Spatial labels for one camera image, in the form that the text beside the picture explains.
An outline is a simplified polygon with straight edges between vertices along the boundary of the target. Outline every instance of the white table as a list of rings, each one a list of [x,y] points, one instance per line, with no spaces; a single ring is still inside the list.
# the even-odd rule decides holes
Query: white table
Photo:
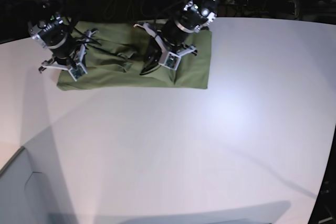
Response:
[[[4,132],[47,174],[63,215],[308,222],[336,124],[336,27],[218,18],[211,30],[208,90],[62,92],[37,71],[50,52],[0,45]]]

